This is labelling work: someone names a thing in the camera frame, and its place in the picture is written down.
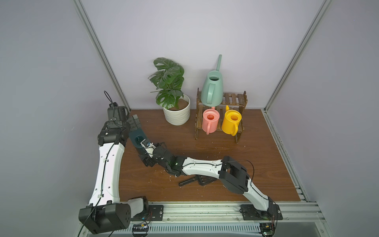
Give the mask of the dark green watering can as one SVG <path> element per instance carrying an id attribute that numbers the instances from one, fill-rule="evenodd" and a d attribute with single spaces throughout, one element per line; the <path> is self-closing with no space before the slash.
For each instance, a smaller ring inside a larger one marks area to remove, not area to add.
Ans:
<path id="1" fill-rule="evenodd" d="M 129 138 L 136 149 L 144 149 L 141 143 L 147 139 L 143 129 L 137 128 L 136 130 L 129 132 Z"/>

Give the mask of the pink watering can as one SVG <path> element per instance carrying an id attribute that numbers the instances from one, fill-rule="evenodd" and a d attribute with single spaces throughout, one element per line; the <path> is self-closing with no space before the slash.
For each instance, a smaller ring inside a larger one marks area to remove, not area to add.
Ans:
<path id="1" fill-rule="evenodd" d="M 215 107 L 205 110 L 202 114 L 202 118 L 202 130 L 206 132 L 207 135 L 217 130 L 220 113 Z"/>

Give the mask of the sage green watering can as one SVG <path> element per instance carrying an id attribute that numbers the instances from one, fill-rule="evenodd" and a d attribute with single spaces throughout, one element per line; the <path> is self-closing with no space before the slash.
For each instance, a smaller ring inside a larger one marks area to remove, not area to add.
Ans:
<path id="1" fill-rule="evenodd" d="M 201 91 L 201 102 L 208 107 L 219 106 L 223 101 L 224 84 L 220 72 L 222 55 L 219 55 L 216 70 L 207 74 Z"/>

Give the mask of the yellow watering can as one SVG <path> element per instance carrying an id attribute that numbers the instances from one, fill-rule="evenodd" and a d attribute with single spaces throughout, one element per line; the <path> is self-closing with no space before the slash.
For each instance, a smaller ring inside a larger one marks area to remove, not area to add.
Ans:
<path id="1" fill-rule="evenodd" d="M 236 136 L 238 132 L 238 126 L 242 120 L 242 115 L 239 111 L 230 109 L 226 106 L 226 112 L 224 114 L 223 123 L 221 129 L 224 133 L 231 136 Z"/>

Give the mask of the brown wooden slatted shelf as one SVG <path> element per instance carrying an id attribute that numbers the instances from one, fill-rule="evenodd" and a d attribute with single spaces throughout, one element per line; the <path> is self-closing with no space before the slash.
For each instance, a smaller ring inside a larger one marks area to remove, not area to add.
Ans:
<path id="1" fill-rule="evenodd" d="M 223 94 L 223 101 L 222 103 L 215 107 L 215 109 L 219 112 L 220 118 L 217 125 L 217 131 L 222 131 L 222 124 L 224 120 L 224 115 L 227 112 L 227 106 L 230 110 L 237 110 L 241 114 L 243 114 L 243 111 L 246 108 L 247 105 L 247 95 L 246 91 L 244 91 L 243 94 L 237 94 L 237 93 L 224 93 Z M 197 88 L 197 94 L 196 94 L 196 116 L 195 116 L 195 134 L 194 138 L 195 140 L 198 139 L 198 133 L 200 130 L 202 130 L 202 121 L 203 121 L 203 112 L 207 109 L 210 109 L 210 107 L 204 105 L 201 102 L 201 91 L 199 88 Z"/>

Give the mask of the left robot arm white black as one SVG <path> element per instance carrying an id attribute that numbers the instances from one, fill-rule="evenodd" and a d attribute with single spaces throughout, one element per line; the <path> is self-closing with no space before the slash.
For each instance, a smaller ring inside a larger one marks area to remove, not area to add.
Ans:
<path id="1" fill-rule="evenodd" d="M 93 235 L 126 229 L 131 221 L 147 218 L 149 211 L 145 197 L 120 201 L 119 174 L 130 131 L 129 113 L 115 102 L 107 113 L 108 121 L 98 135 L 100 158 L 95 187 L 88 205 L 79 212 L 79 221 Z"/>

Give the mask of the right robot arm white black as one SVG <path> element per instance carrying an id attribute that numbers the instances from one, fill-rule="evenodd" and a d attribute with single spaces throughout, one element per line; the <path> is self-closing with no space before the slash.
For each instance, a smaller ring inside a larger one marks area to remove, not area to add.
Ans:
<path id="1" fill-rule="evenodd" d="M 243 195 L 251 202 L 245 213 L 254 220 L 283 219 L 279 206 L 256 187 L 247 169 L 229 156 L 221 160 L 197 160 L 175 156 L 161 144 L 150 142 L 137 146 L 136 150 L 145 166 L 160 165 L 170 175 L 200 175 L 220 180 L 227 190 Z"/>

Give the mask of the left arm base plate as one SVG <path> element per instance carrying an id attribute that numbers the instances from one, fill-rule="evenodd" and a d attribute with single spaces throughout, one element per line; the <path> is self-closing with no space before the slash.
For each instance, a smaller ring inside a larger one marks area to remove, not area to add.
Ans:
<path id="1" fill-rule="evenodd" d="M 131 221 L 162 221 L 163 205 L 149 205 L 148 209 L 144 209 L 141 213 L 136 214 Z"/>

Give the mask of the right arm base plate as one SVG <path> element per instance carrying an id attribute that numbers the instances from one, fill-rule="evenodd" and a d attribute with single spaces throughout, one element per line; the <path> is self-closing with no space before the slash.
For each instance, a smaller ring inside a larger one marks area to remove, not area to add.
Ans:
<path id="1" fill-rule="evenodd" d="M 267 211 L 257 210 L 252 204 L 243 204 L 240 206 L 240 213 L 243 216 L 243 220 L 253 221 L 276 221 L 283 220 L 279 205 L 270 204 Z"/>

